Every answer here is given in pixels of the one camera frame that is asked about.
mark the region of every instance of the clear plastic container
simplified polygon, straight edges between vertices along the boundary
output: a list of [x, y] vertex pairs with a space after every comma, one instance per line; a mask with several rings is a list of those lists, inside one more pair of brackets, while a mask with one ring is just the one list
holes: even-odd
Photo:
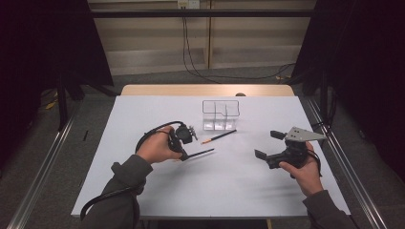
[[239, 114], [237, 100], [204, 100], [202, 102], [203, 129], [206, 131], [235, 130]]

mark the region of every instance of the electrical outlet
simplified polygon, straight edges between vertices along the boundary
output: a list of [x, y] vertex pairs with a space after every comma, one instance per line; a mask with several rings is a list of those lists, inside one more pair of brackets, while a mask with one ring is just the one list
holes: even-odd
[[188, 9], [199, 10], [200, 9], [200, 0], [189, 0]]
[[188, 0], [178, 0], [178, 9], [188, 9]]

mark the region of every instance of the sleeve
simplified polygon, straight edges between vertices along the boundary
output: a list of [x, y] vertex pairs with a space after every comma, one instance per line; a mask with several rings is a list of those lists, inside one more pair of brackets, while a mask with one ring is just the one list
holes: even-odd
[[126, 193], [107, 198], [96, 203], [80, 224], [80, 228], [135, 228], [139, 220], [137, 195], [143, 191], [146, 176], [152, 166], [138, 155], [132, 155], [122, 165], [114, 163], [111, 169], [113, 178], [105, 186], [102, 194], [126, 187], [139, 187], [134, 193]]
[[327, 190], [316, 193], [303, 202], [308, 209], [311, 228], [356, 229], [345, 212], [334, 205]]

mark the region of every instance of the black curtain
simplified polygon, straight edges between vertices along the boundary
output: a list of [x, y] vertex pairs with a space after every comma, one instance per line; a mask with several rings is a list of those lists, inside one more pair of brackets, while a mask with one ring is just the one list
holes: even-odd
[[313, 94], [326, 73], [382, 159], [405, 180], [405, 2], [317, 1], [318, 12], [331, 9], [310, 20], [293, 77], [315, 66], [301, 78], [304, 93]]
[[86, 0], [0, 1], [0, 166], [60, 75], [113, 85]]

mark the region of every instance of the black cable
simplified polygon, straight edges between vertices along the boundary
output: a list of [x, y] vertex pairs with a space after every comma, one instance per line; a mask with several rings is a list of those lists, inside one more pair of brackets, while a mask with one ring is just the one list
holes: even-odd
[[116, 197], [118, 195], [122, 195], [122, 194], [126, 194], [126, 193], [129, 193], [129, 192], [135, 191], [137, 189], [138, 189], [138, 186], [137, 187], [127, 187], [127, 188], [124, 188], [124, 189], [121, 189], [121, 190], [116, 190], [116, 191], [113, 191], [113, 192], [110, 192], [110, 193], [100, 195], [100, 196], [98, 196], [96, 198], [92, 198], [81, 209], [80, 220], [83, 220], [86, 217], [87, 210], [91, 206], [93, 206], [94, 204], [96, 204], [96, 203], [98, 203], [98, 202], [100, 202], [100, 201], [102, 201], [104, 199], [113, 198], [113, 197]]
[[314, 151], [308, 149], [312, 154], [308, 154], [310, 157], [314, 158], [316, 163], [318, 164], [318, 172], [319, 172], [319, 177], [322, 176], [321, 174], [321, 159], [319, 159], [319, 155], [317, 155]]
[[[213, 82], [213, 83], [216, 83], [216, 84], [220, 84], [220, 82], [217, 82], [217, 81], [215, 81], [215, 80], [212, 80], [212, 79], [209, 79], [209, 78], [206, 78], [206, 77], [202, 76], [202, 75], [197, 71], [196, 67], [194, 66], [193, 58], [191, 57], [191, 52], [190, 52], [190, 44], [189, 44], [189, 42], [188, 42], [188, 28], [187, 28], [187, 20], [185, 19], [185, 17], [182, 18], [182, 34], [183, 34], [183, 38], [182, 38], [182, 62], [184, 63], [184, 67], [187, 69], [187, 71], [188, 71], [190, 74], [195, 75], [195, 76], [197, 76], [197, 77], [203, 78], [203, 79], [205, 79], [205, 80], [208, 80], [208, 81]], [[192, 72], [188, 69], [187, 64], [185, 63], [185, 54], [184, 54], [184, 53], [185, 53], [185, 44], [187, 44], [188, 56], [189, 56], [189, 58], [190, 58], [191, 65], [193, 66], [194, 71], [195, 71], [197, 74], [192, 73]]]
[[[182, 19], [182, 24], [183, 24], [183, 27], [182, 27], [182, 28], [183, 28], [182, 60], [183, 60], [183, 63], [184, 63], [184, 67], [187, 69], [187, 71], [188, 71], [189, 73], [191, 73], [191, 74], [197, 76], [197, 77], [200, 77], [200, 78], [209, 80], [209, 81], [214, 82], [214, 83], [217, 83], [217, 84], [221, 84], [221, 83], [218, 82], [218, 81], [209, 79], [208, 77], [213, 77], [213, 78], [234, 78], [234, 79], [252, 79], [252, 80], [257, 80], [257, 79], [265, 79], [265, 78], [271, 78], [271, 77], [277, 76], [277, 75], [279, 75], [280, 73], [282, 73], [282, 72], [284, 72], [285, 70], [287, 70], [288, 67], [295, 65], [295, 63], [289, 63], [289, 64], [282, 65], [282, 66], [280, 66], [279, 71], [278, 71], [277, 73], [272, 74], [272, 75], [267, 75], [267, 76], [261, 76], [261, 77], [238, 77], [238, 76], [215, 75], [215, 74], [202, 75], [202, 74], [196, 69], [196, 67], [194, 66], [194, 63], [193, 63], [193, 58], [192, 58], [191, 52], [190, 52], [190, 44], [189, 44], [189, 42], [188, 42], [187, 20], [186, 20], [185, 17]], [[187, 65], [186, 65], [186, 63], [185, 63], [185, 54], [184, 54], [184, 53], [185, 53], [185, 46], [186, 46], [186, 44], [187, 44], [188, 56], [189, 56], [190, 61], [191, 61], [191, 66], [193, 67], [193, 70], [194, 70], [196, 73], [192, 73], [192, 72], [188, 69], [188, 67], [187, 67]]]
[[140, 146], [143, 144], [143, 142], [146, 140], [146, 138], [148, 138], [151, 135], [154, 135], [155, 132], [158, 129], [161, 129], [161, 128], [165, 127], [165, 126], [169, 126], [169, 125], [172, 125], [172, 124], [181, 124], [181, 125], [185, 126], [184, 123], [182, 123], [180, 121], [172, 121], [172, 122], [168, 122], [166, 124], [160, 125], [159, 127], [150, 130], [148, 133], [145, 133], [145, 135], [143, 135], [143, 137], [140, 138], [140, 140], [139, 140], [139, 142], [137, 144], [137, 147], [135, 148], [135, 153], [139, 150]]

